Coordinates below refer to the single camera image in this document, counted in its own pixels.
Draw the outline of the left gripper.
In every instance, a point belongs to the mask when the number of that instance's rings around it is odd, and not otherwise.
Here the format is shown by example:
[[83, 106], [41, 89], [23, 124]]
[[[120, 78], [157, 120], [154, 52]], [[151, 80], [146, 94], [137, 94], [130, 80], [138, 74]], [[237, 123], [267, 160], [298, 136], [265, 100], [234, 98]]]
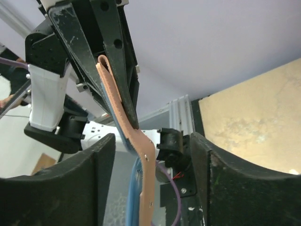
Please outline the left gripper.
[[95, 101], [111, 113], [96, 69], [99, 55], [108, 58], [127, 118], [138, 129], [138, 63], [124, 11], [127, 4], [127, 0], [38, 1], [50, 33], [76, 74], [87, 84]]

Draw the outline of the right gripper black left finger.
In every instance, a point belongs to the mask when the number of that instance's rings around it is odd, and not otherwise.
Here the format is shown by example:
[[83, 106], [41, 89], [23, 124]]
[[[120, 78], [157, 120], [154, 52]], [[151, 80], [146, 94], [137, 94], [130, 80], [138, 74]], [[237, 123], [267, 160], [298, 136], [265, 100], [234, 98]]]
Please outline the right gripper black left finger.
[[108, 134], [33, 176], [1, 179], [1, 225], [101, 226], [115, 152], [115, 136]]

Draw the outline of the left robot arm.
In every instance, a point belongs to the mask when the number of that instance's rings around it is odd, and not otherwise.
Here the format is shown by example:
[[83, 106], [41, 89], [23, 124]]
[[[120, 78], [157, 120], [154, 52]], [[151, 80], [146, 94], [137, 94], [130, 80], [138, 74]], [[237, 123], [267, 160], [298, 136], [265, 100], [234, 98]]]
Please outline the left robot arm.
[[51, 132], [63, 116], [71, 65], [105, 110], [109, 102], [96, 72], [98, 57], [109, 61], [121, 109], [137, 129], [139, 81], [124, 6], [126, 0], [40, 0], [45, 20], [26, 37], [25, 58], [32, 88], [30, 125]]

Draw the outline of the pink leather card holder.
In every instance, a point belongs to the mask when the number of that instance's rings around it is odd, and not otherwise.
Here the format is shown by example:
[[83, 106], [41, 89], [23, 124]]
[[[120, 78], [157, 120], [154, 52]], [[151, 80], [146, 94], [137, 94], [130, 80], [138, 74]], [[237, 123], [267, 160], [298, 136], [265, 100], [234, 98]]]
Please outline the pink leather card holder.
[[126, 207], [127, 226], [150, 226], [154, 212], [156, 149], [140, 130], [134, 129], [124, 111], [108, 58], [98, 57], [96, 64], [101, 87], [116, 128], [128, 152], [135, 155]]

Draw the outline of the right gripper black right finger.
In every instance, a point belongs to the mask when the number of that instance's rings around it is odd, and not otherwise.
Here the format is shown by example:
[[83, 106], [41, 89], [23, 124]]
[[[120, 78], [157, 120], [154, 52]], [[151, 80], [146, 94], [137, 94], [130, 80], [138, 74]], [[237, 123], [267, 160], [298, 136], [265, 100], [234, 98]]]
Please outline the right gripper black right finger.
[[246, 161], [190, 135], [197, 194], [207, 226], [298, 226], [301, 177]]

